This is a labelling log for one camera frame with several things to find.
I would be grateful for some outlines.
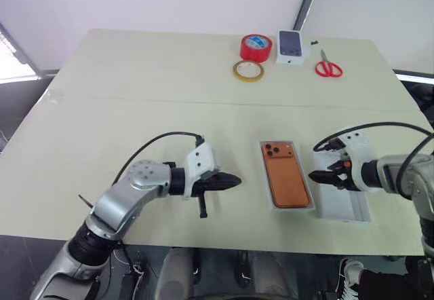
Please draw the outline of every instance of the yellow tape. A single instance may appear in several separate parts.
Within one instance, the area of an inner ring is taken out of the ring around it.
[[[246,77],[246,76],[241,75],[238,72],[238,66],[241,65],[242,63],[245,63],[245,62],[251,62],[252,64],[255,64],[257,67],[259,67],[259,69],[260,69],[259,74],[257,74],[257,76],[254,76],[254,77]],[[237,62],[236,64],[233,65],[233,74],[234,74],[234,76],[236,78],[238,78],[238,79],[240,79],[242,81],[258,81],[264,75],[264,68],[259,63],[257,63],[256,61],[242,60],[242,61],[239,61],[239,62]]]

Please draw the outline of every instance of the white backdrop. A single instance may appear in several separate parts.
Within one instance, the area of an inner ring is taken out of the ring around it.
[[[302,0],[0,0],[0,22],[40,69],[89,29],[263,33],[292,28]],[[434,73],[434,0],[315,0],[305,36],[371,39],[395,69]]]
[[[434,73],[434,0],[314,0],[303,34],[370,39],[394,69]]]
[[[59,69],[89,29],[274,35],[278,29],[292,28],[301,3],[302,0],[0,0],[0,22],[40,69]]]

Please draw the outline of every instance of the scissors blade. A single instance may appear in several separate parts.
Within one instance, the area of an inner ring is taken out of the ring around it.
[[[328,59],[326,57],[326,53],[324,52],[324,50],[321,50],[321,58],[323,58],[323,61],[328,62]]]

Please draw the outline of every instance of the red tape roll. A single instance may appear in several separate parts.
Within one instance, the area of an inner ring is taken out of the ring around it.
[[[264,35],[246,35],[241,40],[241,49],[239,51],[239,55],[244,60],[264,62],[269,58],[272,46],[273,42]]]

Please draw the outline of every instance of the white table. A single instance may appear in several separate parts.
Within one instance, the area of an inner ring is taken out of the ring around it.
[[[310,172],[311,147],[342,127],[387,120],[429,129],[375,47],[369,41],[319,40],[318,48],[345,70],[342,79],[318,78],[312,72],[318,52],[313,52],[301,67],[269,61],[262,80],[244,83],[231,73],[239,39],[92,31],[0,157],[0,234],[69,239],[88,212],[78,193],[95,202],[141,144],[162,132],[185,130],[204,134],[222,170],[240,176],[242,185],[206,193],[207,219],[199,218],[197,200],[155,200],[126,242],[422,254],[418,217],[412,203],[397,195],[368,195],[373,222],[360,225],[320,220],[314,212],[271,212],[264,190],[260,140],[296,141],[302,166]],[[162,52],[169,48],[177,56]],[[365,62],[356,65],[353,54]],[[408,153],[423,139],[404,128],[366,134],[378,156]],[[139,158],[182,163],[194,146],[191,139],[168,137]]]

